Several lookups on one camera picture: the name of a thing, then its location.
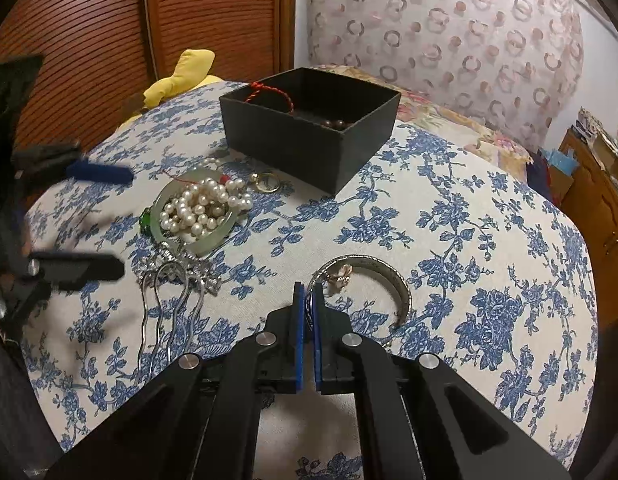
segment red cord bracelet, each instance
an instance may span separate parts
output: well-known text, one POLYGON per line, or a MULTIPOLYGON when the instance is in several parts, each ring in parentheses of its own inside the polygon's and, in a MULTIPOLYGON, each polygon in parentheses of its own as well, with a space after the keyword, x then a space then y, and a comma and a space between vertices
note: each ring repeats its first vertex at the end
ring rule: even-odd
POLYGON ((245 102, 250 102, 254 97, 256 97, 262 90, 269 90, 272 92, 278 92, 279 94, 281 94, 282 96, 284 96, 284 98, 287 100, 287 102, 289 103, 289 113, 294 111, 294 102, 291 100, 291 97, 289 97, 289 95, 286 92, 283 92, 280 88, 275 88, 273 86, 267 86, 264 85, 258 81, 255 81, 253 83, 250 83, 249 85, 251 88, 254 88, 255 90, 253 92, 251 92, 251 94, 249 94, 249 96, 245 99, 245 102))

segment open black box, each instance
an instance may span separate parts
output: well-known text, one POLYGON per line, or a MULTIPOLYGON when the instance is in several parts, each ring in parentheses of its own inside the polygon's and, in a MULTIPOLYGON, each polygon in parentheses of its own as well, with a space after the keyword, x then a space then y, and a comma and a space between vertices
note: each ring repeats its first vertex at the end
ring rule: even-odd
POLYGON ((336 194, 391 136, 400 92, 348 76, 296 68, 261 81, 286 92, 263 90, 251 102, 250 86, 220 97, 230 148, 317 188, 336 194), (324 120, 352 123, 343 131, 324 120))

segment silver bracelet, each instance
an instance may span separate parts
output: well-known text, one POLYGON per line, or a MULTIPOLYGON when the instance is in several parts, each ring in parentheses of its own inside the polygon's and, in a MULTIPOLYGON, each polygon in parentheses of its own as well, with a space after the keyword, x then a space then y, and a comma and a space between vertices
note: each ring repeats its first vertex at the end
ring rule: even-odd
POLYGON ((401 300, 401 304, 398 307, 395 327, 404 324, 407 320, 407 316, 409 316, 411 312, 412 300, 409 286, 400 273, 388 263, 374 258, 374 256, 367 256, 366 254, 345 254, 325 263, 311 277, 311 281, 307 286, 307 309, 305 313, 309 328, 313 330, 313 319, 311 318, 310 307, 313 286, 316 285, 316 283, 329 282, 336 290, 340 291, 349 284, 353 267, 361 267, 377 272, 391 283, 393 288, 398 292, 398 296, 400 296, 401 300))

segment yellow plush toy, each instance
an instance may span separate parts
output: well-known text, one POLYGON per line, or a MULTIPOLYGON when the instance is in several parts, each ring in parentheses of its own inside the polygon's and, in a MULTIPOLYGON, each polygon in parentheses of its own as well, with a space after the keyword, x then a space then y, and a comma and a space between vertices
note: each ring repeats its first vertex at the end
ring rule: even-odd
POLYGON ((208 75, 214 58, 215 54, 211 50, 186 49, 180 56, 173 75, 156 81, 144 91, 144 106, 153 108, 159 105, 164 98, 174 97, 187 90, 222 81, 214 75, 208 75))

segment pearl necklace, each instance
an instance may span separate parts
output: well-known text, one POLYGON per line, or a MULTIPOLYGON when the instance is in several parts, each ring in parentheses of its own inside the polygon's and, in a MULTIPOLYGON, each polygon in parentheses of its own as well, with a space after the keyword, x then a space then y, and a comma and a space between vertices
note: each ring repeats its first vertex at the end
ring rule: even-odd
POLYGON ((229 210, 240 214, 253 207, 250 193, 243 192, 246 186, 243 179, 232 180, 225 174, 220 182, 207 177, 188 184, 179 196, 174 196, 164 206, 160 227, 163 232, 179 235, 186 242, 195 242, 222 225, 229 210))

